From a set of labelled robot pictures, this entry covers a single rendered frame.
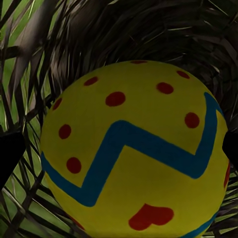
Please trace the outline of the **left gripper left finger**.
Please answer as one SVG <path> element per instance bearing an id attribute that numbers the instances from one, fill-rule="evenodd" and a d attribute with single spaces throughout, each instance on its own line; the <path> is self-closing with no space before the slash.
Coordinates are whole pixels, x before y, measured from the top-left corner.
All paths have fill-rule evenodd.
<path id="1" fill-rule="evenodd" d="M 19 131 L 0 137 L 0 191 L 26 150 L 23 134 Z"/>

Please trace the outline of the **wicker basket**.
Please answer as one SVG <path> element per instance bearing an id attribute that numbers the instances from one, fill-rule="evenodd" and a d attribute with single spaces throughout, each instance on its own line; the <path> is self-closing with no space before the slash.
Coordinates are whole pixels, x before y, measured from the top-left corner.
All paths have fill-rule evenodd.
<path id="1" fill-rule="evenodd" d="M 118 0 L 44 0 L 42 4 L 37 8 L 31 19 L 27 22 L 27 25 L 25 26 L 25 28 L 15 41 L 15 46 L 9 48 L 7 47 L 7 45 L 10 36 L 16 29 L 17 25 L 19 24 L 23 16 L 25 15 L 26 11 L 29 9 L 30 5 L 33 4 L 34 0 L 29 0 L 29 2 L 24 7 L 24 9 L 22 10 L 22 12 L 20 13 L 20 15 L 18 16 L 13 25 L 12 23 L 15 9 L 20 4 L 21 0 L 10 0 L 10 7 L 7 13 L 5 14 L 4 18 L 0 20 L 0 29 L 7 22 L 5 38 L 0 43 L 0 94 L 5 110 L 5 124 L 6 124 L 5 132 L 3 131 L 2 126 L 0 124 L 0 137 L 10 135 L 13 133 L 18 133 L 20 131 L 23 134 L 26 150 L 31 164 L 31 166 L 29 166 L 28 162 L 25 160 L 23 156 L 18 161 L 23 184 L 13 172 L 10 175 L 14 195 L 15 189 L 14 189 L 13 176 L 17 179 L 17 181 L 26 191 L 27 195 L 22 205 L 19 204 L 19 202 L 16 200 L 16 197 L 10 193 L 10 191 L 7 189 L 5 185 L 2 188 L 17 207 L 17 213 L 13 218 L 13 220 L 10 219 L 2 191 L 0 191 L 0 202 L 2 203 L 2 206 L 8 217 L 7 220 L 2 214 L 0 214 L 0 219 L 2 219 L 8 225 L 8 228 L 6 229 L 2 238 L 13 238 L 16 233 L 20 235 L 21 238 L 42 238 L 36 234 L 28 232 L 19 227 L 25 217 L 38 229 L 44 232 L 49 238 L 53 237 L 41 225 L 67 238 L 76 238 L 75 233 L 78 233 L 83 238 L 91 238 L 83 230 L 81 230 L 76 225 L 75 222 L 72 221 L 72 223 L 70 223 L 61 217 L 64 216 L 66 218 L 69 218 L 67 214 L 64 212 L 64 210 L 60 209 L 59 207 L 55 206 L 54 204 L 50 203 L 49 201 L 43 199 L 42 197 L 36 194 L 37 190 L 40 189 L 54 198 L 54 195 L 52 194 L 51 190 L 41 184 L 41 181 L 45 176 L 43 171 L 40 172 L 38 177 L 34 173 L 30 146 L 33 147 L 33 149 L 37 152 L 39 157 L 40 153 L 36 139 L 34 139 L 36 146 L 35 147 L 29 140 L 27 132 L 27 124 L 30 124 L 30 126 L 32 127 L 31 124 L 32 118 L 35 118 L 37 120 L 37 122 L 40 125 L 40 128 L 43 127 L 44 116 L 47 115 L 47 111 L 49 110 L 49 108 L 51 108 L 52 101 L 55 102 L 57 98 L 61 95 L 61 93 L 67 89 L 68 76 L 69 76 L 69 59 L 73 52 L 74 53 L 73 53 L 69 85 L 71 85 L 72 83 L 74 83 L 74 81 L 77 81 L 79 79 L 80 58 L 83 52 L 85 52 L 86 55 L 84 58 L 82 76 L 86 75 L 89 70 L 90 72 L 92 72 L 93 69 L 95 68 L 97 69 L 101 61 L 105 62 L 104 66 L 114 63 L 112 60 L 116 55 L 122 41 L 134 31 L 143 29 L 139 33 L 129 38 L 128 42 L 126 43 L 124 49 L 120 53 L 117 60 L 128 50 L 128 53 L 126 54 L 123 60 L 126 61 L 137 42 L 159 31 L 162 31 L 163 29 L 165 29 L 163 33 L 146 42 L 145 44 L 148 44 L 149 42 L 152 42 L 165 35 L 167 35 L 167 38 L 148 47 L 145 51 L 142 51 L 142 54 L 137 58 L 137 60 L 141 59 L 152 60 L 163 50 L 165 49 L 168 50 L 170 47 L 168 46 L 166 48 L 163 48 L 161 50 L 155 51 L 147 55 L 146 53 L 150 49 L 162 47 L 164 45 L 169 45 L 172 43 L 188 39 L 186 48 L 178 47 L 179 49 L 185 50 L 184 56 L 169 61 L 166 60 L 165 63 L 182 61 L 181 65 L 177 67 L 188 71 L 194 70 L 196 71 L 195 76 L 197 76 L 198 74 L 202 75 L 199 81 L 203 83 L 209 91 L 211 91 L 212 87 L 210 84 L 210 80 L 213 79 L 214 89 L 212 95 L 214 96 L 218 104 L 220 103 L 219 106 L 220 108 L 222 108 L 222 113 L 224 115 L 228 129 L 227 132 L 233 132 L 238 128 L 238 108 L 235 110 L 238 101 L 238 91 L 236 92 L 236 82 L 238 82 L 238 77 L 236 77 L 236 66 L 235 66 L 236 64 L 238 67 L 238 40 L 227 34 L 227 31 L 231 27 L 238 30 L 238 21 L 236 20 L 236 18 L 238 17 L 238 11 L 233 17 L 231 17 L 227 13 L 217 11 L 213 8 L 202 6 L 204 0 L 200 0 L 199 6 L 175 6 L 175 7 L 173 7 L 173 5 L 198 0 L 144 0 L 140 4 L 136 5 L 132 9 L 122 14 L 118 20 L 116 19 L 116 23 L 114 24 L 114 26 L 105 36 L 105 38 L 96 48 L 96 50 L 92 52 L 91 49 L 99 40 L 99 38 L 102 36 L 104 31 L 112 22 L 112 20 L 115 19 L 115 16 L 118 14 L 118 12 L 121 9 L 125 8 L 126 6 L 136 2 L 137 0 L 127 1 L 126 3 L 117 7 L 115 12 L 112 14 L 110 9 L 112 5 L 117 1 Z M 231 0 L 231 1 L 238 6 L 238 0 Z M 0 19 L 1 19 L 2 3 L 3 0 L 0 0 Z M 59 11 L 56 17 L 55 24 L 49 30 L 52 17 L 58 8 Z M 161 10 L 149 16 L 148 18 L 142 20 L 149 12 L 158 9 Z M 197 11 L 195 20 L 165 22 L 166 20 L 175 17 L 186 16 L 186 13 L 195 10 Z M 228 19 L 230 21 L 229 23 L 225 23 L 223 21 L 213 18 L 213 20 L 226 25 L 224 30 L 221 31 L 220 29 L 214 27 L 205 20 L 199 20 L 201 10 Z M 92 26 L 92 24 L 94 23 L 94 21 L 97 19 L 97 17 L 100 15 L 101 12 L 103 13 L 99 17 L 93 28 L 91 29 L 89 35 L 87 36 L 87 38 L 83 43 L 83 46 L 80 46 L 79 42 L 82 40 L 84 35 L 87 33 L 87 31 Z M 93 43 L 87 49 L 88 45 L 90 44 L 91 40 L 93 39 L 94 35 L 96 34 L 97 30 L 99 29 L 108 12 L 112 14 L 111 17 L 109 18 L 105 26 L 102 28 L 100 33 L 97 35 Z M 119 26 L 123 23 L 123 21 L 127 18 L 129 19 L 124 24 L 124 26 L 121 27 L 121 29 L 116 33 L 116 35 L 112 38 L 109 44 L 99 55 L 100 49 L 114 34 L 114 32 L 119 28 Z M 156 24 L 160 22 L 164 23 L 156 27 L 152 31 L 148 32 Z M 204 31 L 200 28 L 197 28 L 197 25 L 208 25 L 213 30 L 218 32 L 219 36 Z M 179 27 L 179 26 L 186 26 L 186 27 L 169 30 L 166 29 L 168 27 Z M 178 32 L 184 34 L 184 36 L 168 37 L 168 34 L 170 34 L 171 32 Z M 193 40 L 195 40 L 200 45 L 205 47 L 208 50 L 208 52 L 191 49 Z M 217 46 L 219 44 L 225 47 L 231 58 L 226 56 L 224 53 L 222 53 L 220 50 L 217 49 Z M 79 48 L 81 52 L 79 56 L 76 76 L 74 79 L 76 48 Z M 39 65 L 41 64 L 43 52 L 45 52 L 45 57 L 43 64 L 41 66 L 39 78 L 37 78 L 37 72 L 39 69 Z M 191 57 L 190 52 L 194 52 L 193 55 L 202 59 L 203 61 L 200 62 L 199 60 Z M 180 55 L 180 53 L 170 52 L 167 53 L 162 58 L 158 59 L 157 61 L 164 60 L 176 55 Z M 222 63 L 219 66 L 216 66 L 209 60 L 210 57 L 213 57 L 218 60 L 223 60 L 224 63 Z M 14 67 L 10 77 L 7 91 L 5 93 L 2 85 L 4 61 L 11 58 L 14 58 Z M 187 64 L 188 61 L 193 62 L 195 64 L 199 64 L 200 66 L 198 67 L 195 65 L 189 65 Z M 29 62 L 31 63 L 31 69 L 30 69 L 29 87 L 26 102 L 26 111 L 24 111 L 22 99 L 23 91 L 21 90 L 20 80 L 22 76 L 25 75 L 25 72 L 29 66 Z M 205 64 L 206 62 L 212 65 L 213 70 L 208 65 Z M 232 71 L 231 79 L 223 82 L 223 70 L 226 69 L 229 65 L 231 66 Z M 202 67 L 209 68 L 211 71 L 206 74 L 202 70 Z M 220 82 L 217 81 L 215 77 L 216 75 L 219 75 Z M 47 77 L 49 78 L 49 87 L 51 87 L 51 93 L 49 96 L 44 98 L 44 89 Z M 223 84 L 227 83 L 229 83 L 229 87 L 227 89 L 228 93 L 227 95 L 225 94 L 223 96 Z M 31 105 L 30 107 L 28 107 L 28 103 L 33 88 L 34 88 L 34 95 L 31 101 Z M 13 91 L 18 110 L 18 118 L 16 124 L 13 124 L 12 117 L 10 114 Z M 237 176 L 230 178 L 229 183 L 227 185 L 231 185 L 238 181 L 238 172 L 232 165 L 230 160 L 229 163 L 230 163 L 229 174 L 235 173 Z M 32 187 L 30 187 L 25 167 L 28 168 L 28 170 L 33 174 L 35 178 L 35 183 L 33 184 Z M 224 198 L 228 198 L 232 195 L 237 194 L 238 185 L 227 187 L 226 190 L 227 193 L 224 196 Z M 69 226 L 70 227 L 69 233 L 65 232 L 64 230 L 58 228 L 57 226 L 51 224 L 50 222 L 44 220 L 43 218 L 29 211 L 28 209 L 32 201 L 43 206 L 54 216 L 59 218 L 63 223 Z M 238 212 L 238 197 L 224 200 L 222 201 L 222 204 L 223 205 L 219 208 L 215 216 L 216 218 Z M 202 235 L 200 238 L 238 238 L 238 228 L 228 231 L 222 235 L 219 232 L 219 230 L 233 227 L 238 227 L 238 214 L 226 218 L 217 223 L 215 222 L 215 220 L 213 220 L 211 225 L 205 232 L 213 232 L 214 235 Z"/>

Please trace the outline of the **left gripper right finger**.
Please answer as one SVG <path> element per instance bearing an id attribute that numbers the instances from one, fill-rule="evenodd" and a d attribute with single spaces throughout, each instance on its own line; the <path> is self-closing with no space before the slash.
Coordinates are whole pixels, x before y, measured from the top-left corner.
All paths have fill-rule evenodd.
<path id="1" fill-rule="evenodd" d="M 238 172 L 238 133 L 227 132 L 222 149 Z"/>

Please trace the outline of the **easter egg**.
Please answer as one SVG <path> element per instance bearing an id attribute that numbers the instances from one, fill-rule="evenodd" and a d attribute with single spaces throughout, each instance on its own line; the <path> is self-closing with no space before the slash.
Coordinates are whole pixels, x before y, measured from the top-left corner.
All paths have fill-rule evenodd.
<path id="1" fill-rule="evenodd" d="M 37 136 L 54 199 L 91 238 L 200 238 L 230 179 L 219 105 L 169 63 L 89 70 L 52 101 Z"/>

